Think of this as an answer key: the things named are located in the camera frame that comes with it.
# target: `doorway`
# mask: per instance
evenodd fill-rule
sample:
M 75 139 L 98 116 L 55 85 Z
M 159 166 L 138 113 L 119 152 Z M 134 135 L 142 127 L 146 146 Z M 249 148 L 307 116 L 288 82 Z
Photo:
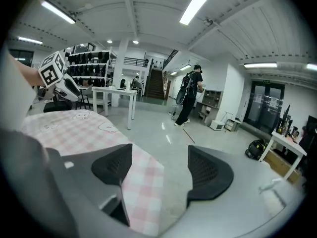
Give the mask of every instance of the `doorway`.
M 244 122 L 271 134 L 280 118 L 284 85 L 253 81 Z

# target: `window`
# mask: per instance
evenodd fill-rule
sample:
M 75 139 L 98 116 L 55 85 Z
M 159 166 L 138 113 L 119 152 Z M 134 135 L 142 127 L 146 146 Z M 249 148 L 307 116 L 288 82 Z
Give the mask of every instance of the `window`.
M 96 46 L 91 44 L 91 43 L 79 44 L 79 45 L 73 47 L 72 54 L 94 51 L 95 48 L 96 48 Z
M 20 63 L 31 67 L 32 60 L 33 60 L 33 53 L 32 51 L 26 50 L 10 50 L 10 54 L 18 60 Z

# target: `staircase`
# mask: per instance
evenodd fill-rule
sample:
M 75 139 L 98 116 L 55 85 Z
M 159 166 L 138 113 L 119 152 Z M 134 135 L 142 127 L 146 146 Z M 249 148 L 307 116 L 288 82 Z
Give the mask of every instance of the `staircase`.
M 162 71 L 152 69 L 147 97 L 164 100 Z

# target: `pink checkered tablecloth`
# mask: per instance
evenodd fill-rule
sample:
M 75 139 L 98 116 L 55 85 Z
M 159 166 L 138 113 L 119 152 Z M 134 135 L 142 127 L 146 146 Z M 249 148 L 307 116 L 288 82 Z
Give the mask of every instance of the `pink checkered tablecloth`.
M 22 132 L 62 156 L 131 143 L 107 118 L 87 110 L 28 116 Z M 158 235 L 163 180 L 164 167 L 133 144 L 132 166 L 122 185 L 131 229 Z

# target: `sneaker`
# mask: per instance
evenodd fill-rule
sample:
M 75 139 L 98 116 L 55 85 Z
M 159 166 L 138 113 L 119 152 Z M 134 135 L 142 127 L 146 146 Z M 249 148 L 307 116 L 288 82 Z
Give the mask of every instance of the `sneaker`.
M 182 125 L 178 125 L 177 123 L 174 123 L 175 126 L 178 126 L 178 127 L 184 127 L 184 124 Z

